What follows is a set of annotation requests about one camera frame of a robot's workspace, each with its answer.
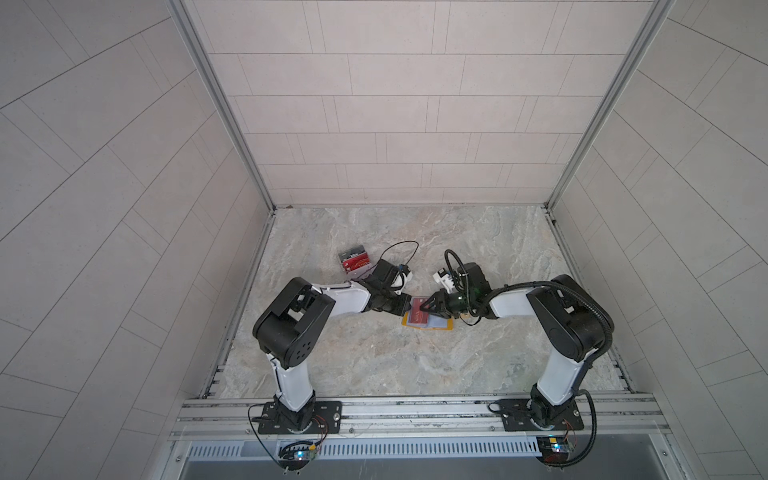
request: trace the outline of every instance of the gray marble surface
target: gray marble surface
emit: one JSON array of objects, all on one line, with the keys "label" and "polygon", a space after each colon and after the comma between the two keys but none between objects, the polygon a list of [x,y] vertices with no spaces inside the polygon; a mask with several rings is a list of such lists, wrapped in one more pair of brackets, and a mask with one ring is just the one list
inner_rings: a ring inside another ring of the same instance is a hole
[{"label": "gray marble surface", "polygon": [[[223,372],[220,398],[274,394],[270,365],[251,329],[288,280],[341,283],[338,252],[363,244],[375,261],[388,245],[417,240],[406,292],[429,296],[432,274],[444,267],[443,251],[481,266],[491,287],[549,280],[568,273],[540,207],[304,208],[277,218]],[[412,245],[391,249],[393,263]],[[310,380],[319,396],[441,395],[527,392],[544,370],[550,343],[538,320],[516,316],[454,322],[453,331],[405,327],[388,313],[329,319],[310,355]],[[591,390],[621,389],[607,356],[587,374]]]}]

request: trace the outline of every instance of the ventilation grille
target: ventilation grille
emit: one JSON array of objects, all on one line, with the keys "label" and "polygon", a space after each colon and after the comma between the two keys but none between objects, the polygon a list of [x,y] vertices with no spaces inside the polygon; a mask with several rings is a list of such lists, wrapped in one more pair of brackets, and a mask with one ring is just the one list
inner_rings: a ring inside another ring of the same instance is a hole
[{"label": "ventilation grille", "polygon": [[[282,440],[280,445],[287,445]],[[276,455],[274,441],[264,442]],[[418,439],[327,439],[320,447],[318,460],[363,458],[466,458],[466,457],[539,457],[535,437],[450,437]],[[259,442],[197,441],[189,452],[191,462],[269,460]]]}]

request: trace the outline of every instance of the black mounting plate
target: black mounting plate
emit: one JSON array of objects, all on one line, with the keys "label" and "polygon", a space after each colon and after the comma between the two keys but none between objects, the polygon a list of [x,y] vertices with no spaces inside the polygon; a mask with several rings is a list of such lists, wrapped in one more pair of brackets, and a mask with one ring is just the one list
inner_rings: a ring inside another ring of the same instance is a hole
[{"label": "black mounting plate", "polygon": [[[339,419],[334,420],[333,416],[339,414]],[[339,433],[341,429],[341,402],[315,402],[315,408],[312,416],[319,416],[326,421],[328,433]],[[319,435],[325,433],[320,431],[317,422],[310,422],[310,426],[303,432],[294,432],[287,425],[281,425],[277,420],[277,410],[275,402],[268,402],[261,411],[261,419],[269,419],[271,422],[259,422],[259,435]]]},{"label": "black mounting plate", "polygon": [[[498,403],[504,409],[507,410],[519,410],[525,412],[528,410],[528,399],[499,399],[495,403]],[[555,425],[553,430],[565,430],[565,421],[571,424],[573,430],[584,430],[584,421],[581,419],[581,412],[575,405],[574,408],[568,409],[566,413],[560,418],[560,425]],[[515,418],[513,415],[503,416],[502,423],[504,424],[505,432],[531,432],[539,430],[539,428],[531,421],[530,418],[523,418],[519,416]]]}]

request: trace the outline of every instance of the tiled wall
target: tiled wall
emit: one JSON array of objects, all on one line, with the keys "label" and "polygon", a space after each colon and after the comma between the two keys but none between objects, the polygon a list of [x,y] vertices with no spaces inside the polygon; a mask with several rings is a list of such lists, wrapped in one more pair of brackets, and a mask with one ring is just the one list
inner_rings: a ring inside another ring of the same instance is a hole
[{"label": "tiled wall", "polygon": [[265,215],[161,0],[0,3],[0,478],[140,478]]},{"label": "tiled wall", "polygon": [[766,25],[678,0],[554,208],[700,480],[768,478]]},{"label": "tiled wall", "polygon": [[650,2],[187,0],[278,204],[539,203]]}]

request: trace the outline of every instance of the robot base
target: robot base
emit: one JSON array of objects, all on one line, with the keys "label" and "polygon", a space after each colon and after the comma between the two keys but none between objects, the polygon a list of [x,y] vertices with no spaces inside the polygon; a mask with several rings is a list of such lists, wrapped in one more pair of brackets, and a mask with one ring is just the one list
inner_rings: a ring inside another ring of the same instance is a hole
[{"label": "robot base", "polygon": [[[495,403],[498,404],[499,412],[502,413],[505,432],[530,432],[531,425],[542,431],[552,430],[543,429],[533,421],[531,411],[528,409],[528,399],[499,399]],[[553,429],[565,430],[565,423],[568,421],[573,430],[584,430],[584,421],[581,419],[581,412],[579,412],[576,401],[570,399],[563,406],[567,406],[567,408],[563,408],[562,413],[554,419]]]},{"label": "robot base", "polygon": [[[307,412],[309,417],[319,416],[326,421],[328,426],[327,433],[339,433],[341,424],[341,402],[310,402],[305,408],[312,407],[312,411]],[[317,422],[310,420],[306,428],[297,429],[294,422],[291,421],[287,413],[296,415],[296,412],[288,410],[279,400],[268,402],[264,405],[259,418],[259,435],[318,435],[326,433],[317,425]]]}]

